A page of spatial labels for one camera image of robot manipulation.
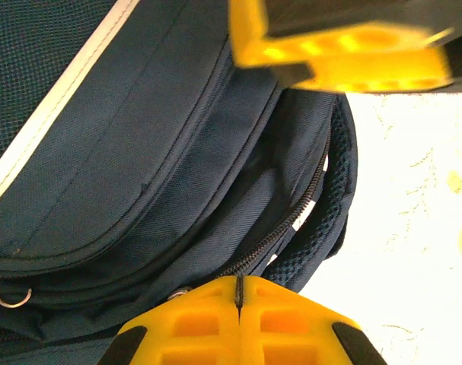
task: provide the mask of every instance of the stitching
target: stitching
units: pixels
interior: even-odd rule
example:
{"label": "stitching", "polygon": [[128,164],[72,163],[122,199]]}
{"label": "stitching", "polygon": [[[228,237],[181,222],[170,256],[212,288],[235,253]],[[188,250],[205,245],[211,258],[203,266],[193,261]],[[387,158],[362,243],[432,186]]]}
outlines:
{"label": "stitching", "polygon": [[256,130],[258,129],[258,127],[260,126],[260,123],[262,122],[263,115],[268,111],[269,105],[272,102],[273,97],[276,96],[277,88],[278,88],[278,85],[276,84],[275,87],[273,88],[273,90],[271,90],[271,93],[269,94],[268,100],[266,101],[266,104],[264,105],[260,116],[257,118],[256,124],[254,125],[253,129],[251,130],[251,133],[247,136],[246,141],[243,143],[243,147],[241,148],[241,150],[239,151],[237,156],[233,159],[232,164],[230,165],[230,167],[226,171],[224,177],[222,178],[221,182],[217,186],[217,189],[214,191],[214,193],[212,194],[212,197],[209,199],[206,206],[202,209],[202,211],[200,212],[197,219],[195,219],[195,221],[192,224],[191,228],[193,228],[193,226],[195,225],[195,222],[197,222],[198,219],[200,219],[202,217],[202,215],[206,212],[207,208],[210,206],[212,201],[215,199],[215,196],[217,195],[218,191],[221,190],[222,186],[224,185],[225,181],[227,180],[227,178],[229,176],[229,173],[233,170],[233,168],[235,168],[236,161],[239,160],[240,158],[242,158],[243,151],[246,148],[248,148],[248,144],[250,143],[251,137],[253,137],[256,134]]}
{"label": "stitching", "polygon": [[[343,111],[342,111],[340,108],[338,108],[338,111],[339,111],[339,113],[341,114],[341,116],[344,117],[344,113],[343,113]],[[348,133],[348,132],[350,132],[350,130],[349,130],[348,126],[347,126],[347,125],[344,125],[344,124],[341,125],[341,128],[342,128],[343,130],[346,131],[346,143],[348,144],[348,147],[349,147],[349,150],[350,150],[350,149],[352,148],[352,146],[351,146],[350,133]],[[351,163],[350,163],[349,161],[345,161],[345,165],[347,165],[348,174],[347,174],[347,178],[346,178],[346,183],[345,183],[344,186],[343,186],[343,192],[342,192],[342,194],[341,194],[341,197],[339,198],[339,203],[340,203],[341,205],[342,205],[342,203],[343,203],[344,197],[348,194],[349,178],[350,178],[351,173],[352,173],[352,171],[351,171],[351,169],[352,169]],[[337,216],[335,216],[335,218],[334,218],[334,223],[337,222],[337,220],[339,219],[339,217],[340,217],[340,213],[339,213]],[[330,232],[333,230],[333,226],[334,226],[334,224],[332,224],[332,225],[329,227],[329,229],[327,230],[327,232],[326,232],[325,234],[322,234],[322,235],[320,236],[319,240],[324,241],[324,240],[330,235]],[[320,246],[321,246],[320,244],[317,244],[318,241],[315,242],[315,244],[311,247],[310,252],[307,254],[307,256],[309,256],[309,259],[307,260],[307,263],[309,263],[310,261],[312,261],[312,260],[315,258],[315,256],[317,255],[317,252],[318,252],[318,250],[319,250],[319,248],[320,248]],[[292,280],[292,279],[296,276],[296,274],[301,270],[301,268],[303,268],[303,267],[304,267],[304,265],[302,265],[300,268],[296,268],[296,267],[295,267],[294,270],[292,270],[292,271],[290,271],[290,272],[288,272],[288,273],[285,273],[285,285],[286,285],[290,280]]]}
{"label": "stitching", "polygon": [[[310,159],[309,159],[309,154],[311,154],[311,150],[312,150],[314,147],[315,147],[315,143],[312,143],[311,146],[310,146],[310,148],[309,148],[308,151],[307,151],[307,158],[304,160],[304,163],[301,165],[301,172],[298,174],[297,182],[295,183],[295,186],[293,187],[292,193],[290,194],[290,197],[289,197],[289,199],[288,199],[288,203],[287,203],[288,206],[290,206],[290,203],[291,203],[291,201],[292,201],[292,195],[295,193],[295,190],[296,190],[296,187],[297,187],[297,184],[298,184],[298,180],[299,180],[299,179],[301,178],[301,176],[303,175],[303,172],[304,172],[304,165],[310,160]],[[287,211],[288,211],[288,208],[287,208],[286,210],[284,210],[284,211],[282,212],[282,214],[281,214],[278,218],[276,218],[276,219],[274,220],[274,222],[273,222],[272,225],[275,226],[275,225],[277,225],[277,224],[281,224],[281,222],[283,222],[283,220],[285,219],[285,215],[286,215]],[[266,237],[267,234],[268,234],[268,233],[264,233],[264,234],[261,236],[260,241],[261,241],[264,237]],[[280,236],[279,239],[283,238],[284,235],[286,235],[286,232],[283,233],[283,234]]]}
{"label": "stitching", "polygon": [[[186,7],[186,4],[188,2],[185,2],[185,4],[182,6],[182,8],[179,10],[178,14],[176,15],[176,17],[174,18],[173,22],[171,23],[171,25],[168,27],[167,29],[167,32],[165,33],[165,35],[161,38],[161,41],[160,43],[155,47],[155,50],[154,52],[151,54],[151,56],[149,57],[148,61],[145,63],[145,67],[142,69],[142,71],[139,73],[139,76],[145,71],[146,67],[148,66],[148,64],[152,61],[153,59],[153,55],[158,51],[159,49],[159,46],[163,43],[163,41],[166,39],[167,35],[170,33],[171,29],[173,29],[175,23],[177,22],[178,18],[180,18],[180,15],[182,14],[182,11],[184,10],[184,8]],[[123,107],[123,105],[125,104],[125,102],[129,99],[129,97],[132,95],[132,90],[128,93],[128,95],[126,96],[126,98],[124,99],[124,101],[121,103],[121,105],[119,106],[119,109],[116,111],[116,114],[114,116],[114,118],[112,119],[111,123],[113,122],[113,120],[116,118],[116,116],[119,115],[119,112],[121,110],[121,108]],[[167,152],[167,156],[170,154],[171,150],[173,149],[173,146],[174,144],[176,143],[176,140],[180,137],[180,134],[181,132],[183,131],[185,125],[187,124],[190,116],[192,115],[192,112],[190,113],[190,115],[187,117],[187,120],[185,121],[185,123],[183,124],[182,126],[182,129],[180,130],[180,132],[178,133],[178,136],[177,138],[175,139],[175,142],[171,145],[171,148],[170,150]],[[100,141],[102,140],[102,138],[104,138],[105,136],[105,133],[107,132],[107,130],[109,129],[110,127],[110,124],[106,127],[106,129],[104,130],[104,132],[102,133],[102,135],[97,139],[97,141],[94,143],[94,147],[92,148],[91,152],[88,154],[87,158],[84,160],[84,162],[80,165],[80,166],[83,166],[91,157],[93,151],[95,151],[95,148],[96,146],[100,143]],[[53,206],[50,208],[50,210],[46,213],[44,219],[40,222],[40,224],[34,229],[33,233],[29,236],[29,238],[27,239],[27,244],[29,244],[29,242],[33,239],[34,235],[37,233],[37,231],[43,226],[43,224],[46,222],[46,220],[48,219],[49,215],[51,214],[51,212],[53,211],[53,209],[58,205],[60,199],[62,198],[63,194],[70,188],[70,186],[72,186],[73,182],[75,181],[75,178],[78,176],[78,174],[81,172],[81,167],[78,169],[77,173],[75,173],[75,175],[73,176],[72,180],[70,181],[70,183],[63,189],[62,193],[60,194],[60,196],[56,199],[56,202],[55,204],[53,204]],[[88,243],[86,245],[83,245],[82,247],[79,247],[78,249],[75,249],[75,250],[72,250],[70,252],[64,252],[64,253],[60,253],[58,255],[52,255],[50,256],[48,259],[38,259],[36,258],[35,260],[40,260],[40,261],[48,261],[50,260],[51,258],[53,257],[56,257],[56,256],[63,256],[63,255],[67,255],[69,253],[72,253],[72,252],[75,252],[75,251],[78,251],[79,249],[83,249],[84,247],[86,247],[87,245],[89,245],[91,243]]]}
{"label": "stitching", "polygon": [[85,70],[85,68],[87,67],[87,64],[92,60],[92,58],[94,57],[94,54],[99,50],[100,48],[100,45],[107,39],[107,37],[109,36],[110,32],[112,32],[112,30],[116,27],[116,25],[120,22],[120,20],[122,19],[122,17],[124,16],[124,14],[127,12],[129,6],[132,5],[132,3],[134,1],[137,1],[137,0],[132,0],[123,10],[122,14],[117,18],[117,20],[114,22],[113,26],[109,29],[109,31],[107,32],[107,34],[104,36],[104,38],[101,40],[101,42],[99,43],[99,45],[97,46],[97,48],[91,53],[91,55],[89,56],[89,58],[87,59],[87,61],[84,63],[84,65],[82,66],[81,70],[77,73],[77,75],[73,78],[72,82],[70,83],[70,85],[66,88],[65,92],[63,93],[63,95],[59,98],[58,102],[55,104],[55,106],[52,108],[52,110],[49,112],[48,116],[46,117],[46,119],[44,120],[43,123],[41,123],[41,126],[37,129],[37,131],[33,134],[33,137],[30,139],[29,143],[26,145],[25,149],[23,150],[23,152],[19,155],[19,158],[16,160],[16,162],[14,162],[14,165],[12,166],[12,168],[8,171],[8,173],[6,173],[4,179],[0,182],[0,188],[1,186],[4,184],[4,182],[8,179],[8,177],[11,175],[12,171],[16,168],[16,166],[19,164],[19,161],[21,160],[21,158],[26,154],[26,151],[27,149],[33,144],[33,141],[35,139],[35,137],[37,137],[38,133],[40,132],[40,130],[45,126],[46,122],[47,122],[47,119],[53,114],[53,112],[56,110],[56,108],[58,107],[58,105],[62,102],[62,99],[65,97],[65,95],[69,92],[70,88],[73,86],[73,84],[77,81],[78,77],[80,76],[80,74]]}
{"label": "stitching", "polygon": [[[326,123],[324,123],[322,125],[322,128],[320,128],[320,132],[323,132],[324,128],[325,129],[332,129],[331,120],[332,120],[332,113],[333,113],[333,108],[334,108],[335,102],[336,101],[333,100],[332,103],[330,104],[330,110],[328,112],[329,117],[327,118],[329,120],[329,122],[328,123],[326,122]],[[295,191],[296,191],[297,186],[298,186],[298,182],[300,181],[301,177],[304,175],[305,165],[311,161],[310,157],[313,154],[314,150],[316,150],[316,147],[317,147],[316,141],[317,141],[318,138],[319,138],[319,135],[315,136],[314,142],[311,143],[311,146],[307,150],[307,154],[306,154],[307,157],[304,159],[304,162],[301,165],[300,173],[297,176],[297,179],[296,179],[295,184],[294,184],[293,189],[292,189],[292,193],[290,194],[290,199],[288,200],[288,205],[290,205],[290,202],[292,201],[292,196],[295,194]]]}
{"label": "stitching", "polygon": [[[212,79],[213,77],[215,76],[215,70],[219,64],[219,62],[222,62],[222,63],[225,63],[228,59],[228,56],[226,57],[226,60],[224,60],[222,58],[222,56],[224,55],[224,52],[226,50],[226,45],[228,44],[228,38],[226,38],[226,40],[224,41],[224,45],[221,49],[221,52],[219,53],[218,57],[217,57],[217,60],[215,61],[215,65],[211,71],[211,74],[209,76],[209,79],[207,80],[206,84],[204,85],[202,91],[200,92],[200,95],[199,97],[197,98],[196,102],[194,103],[193,107],[192,107],[192,110],[190,111],[189,115],[187,116],[186,120],[185,120],[185,123],[182,125],[182,127],[180,128],[178,134],[177,134],[177,137],[174,139],[173,143],[171,144],[170,148],[168,149],[168,152],[166,153],[166,155],[164,156],[164,159],[163,161],[161,162],[158,170],[156,171],[156,173],[153,175],[153,177],[151,178],[151,180],[153,180],[161,171],[161,169],[163,168],[163,165],[165,165],[168,157],[170,156],[170,152],[174,149],[174,146],[175,144],[178,142],[178,140],[180,139],[180,136],[181,134],[183,133],[183,130],[185,129],[186,125],[188,124],[189,120],[192,118],[194,112],[195,112],[195,108],[199,105],[199,102],[200,100],[202,99],[202,96],[204,95],[204,93],[207,91],[207,88],[209,86],[209,83],[212,82]],[[194,141],[194,137],[196,135],[197,132],[199,132],[199,127],[201,126],[201,124],[203,124],[204,122],[206,122],[208,119],[209,119],[209,114],[212,112],[212,105],[214,104],[215,100],[216,100],[216,97],[217,95],[214,95],[214,97],[209,101],[209,108],[202,114],[202,118],[200,119],[200,122],[196,123],[195,125],[195,129],[193,130],[191,136],[189,137],[188,139],[188,142],[183,146],[182,148],[182,152],[179,154],[178,158],[175,160],[174,162],[174,167],[170,169],[170,171],[168,172],[168,174],[166,175],[166,177],[164,178],[164,180],[161,182],[161,184],[159,185],[159,187],[156,189],[156,192],[153,194],[153,198],[151,198],[149,200],[149,202],[147,203],[147,206],[149,207],[150,205],[153,204],[153,202],[155,201],[155,199],[159,196],[160,192],[162,189],[164,189],[164,187],[167,185],[167,182],[171,179],[171,177],[173,176],[173,172],[175,171],[175,169],[177,169],[180,165],[180,162],[182,161],[182,159],[184,158],[183,155],[186,154],[187,152],[187,148],[189,147],[189,145]]]}

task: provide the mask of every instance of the black plastic piece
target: black plastic piece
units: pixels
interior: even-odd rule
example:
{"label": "black plastic piece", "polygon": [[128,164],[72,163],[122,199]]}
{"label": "black plastic piece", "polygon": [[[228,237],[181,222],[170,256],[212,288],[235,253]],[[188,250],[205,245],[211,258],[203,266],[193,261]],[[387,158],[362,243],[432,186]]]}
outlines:
{"label": "black plastic piece", "polygon": [[283,87],[291,87],[299,82],[314,78],[314,73],[306,63],[273,66],[271,69]]}
{"label": "black plastic piece", "polygon": [[97,365],[129,365],[147,331],[139,325],[117,335]]}
{"label": "black plastic piece", "polygon": [[462,93],[462,78],[458,78],[453,84],[440,87],[439,89],[427,90],[427,91],[419,90],[418,93],[427,93],[427,94],[430,94],[430,93],[434,93],[434,94]]}
{"label": "black plastic piece", "polygon": [[387,365],[363,331],[342,322],[332,329],[353,365]]}
{"label": "black plastic piece", "polygon": [[462,0],[262,0],[267,36],[288,37],[369,21],[426,27],[433,33],[453,28],[435,44],[462,36]]}

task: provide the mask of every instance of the d-ring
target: d-ring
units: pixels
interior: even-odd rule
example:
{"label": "d-ring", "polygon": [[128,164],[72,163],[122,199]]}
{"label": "d-ring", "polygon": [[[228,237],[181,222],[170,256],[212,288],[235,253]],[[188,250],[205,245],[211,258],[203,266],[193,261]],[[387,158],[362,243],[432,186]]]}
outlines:
{"label": "d-ring", "polygon": [[29,288],[29,289],[27,290],[26,297],[25,297],[21,302],[16,303],[16,304],[9,304],[9,303],[6,303],[6,302],[5,302],[4,300],[2,300],[1,297],[0,297],[0,305],[3,306],[3,307],[5,307],[5,308],[11,308],[11,309],[13,309],[13,308],[18,308],[18,307],[23,306],[24,304],[27,303],[27,301],[31,298],[31,293],[32,293],[32,290],[31,290],[31,288]]}

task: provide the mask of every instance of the metal ring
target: metal ring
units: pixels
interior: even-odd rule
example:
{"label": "metal ring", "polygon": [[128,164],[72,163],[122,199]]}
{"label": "metal ring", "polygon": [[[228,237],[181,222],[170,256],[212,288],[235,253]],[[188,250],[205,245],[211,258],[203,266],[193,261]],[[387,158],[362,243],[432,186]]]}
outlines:
{"label": "metal ring", "polygon": [[167,301],[178,298],[178,297],[181,297],[182,295],[187,294],[191,290],[192,290],[191,287],[181,287],[179,289],[176,289],[172,294],[170,294]]}
{"label": "metal ring", "polygon": [[27,301],[31,298],[31,293],[32,293],[32,290],[31,288],[29,288],[27,290],[27,294],[26,294],[26,297],[19,303],[16,303],[16,304],[9,304],[9,303],[6,303],[4,300],[1,299],[0,297],[0,305],[5,307],[5,308],[10,308],[10,309],[13,309],[13,308],[18,308],[20,306],[23,306],[24,304],[27,303]]}

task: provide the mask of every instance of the zipper pull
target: zipper pull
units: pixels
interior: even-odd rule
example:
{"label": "zipper pull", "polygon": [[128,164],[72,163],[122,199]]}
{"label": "zipper pull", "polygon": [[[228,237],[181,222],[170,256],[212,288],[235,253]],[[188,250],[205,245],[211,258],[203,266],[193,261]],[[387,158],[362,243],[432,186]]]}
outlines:
{"label": "zipper pull", "polygon": [[[2,287],[0,287],[0,306],[9,309],[19,308],[28,302],[32,293],[33,291],[30,287],[3,284]],[[7,300],[7,302],[1,299],[1,295]],[[23,300],[19,300],[20,295],[24,296]]]}

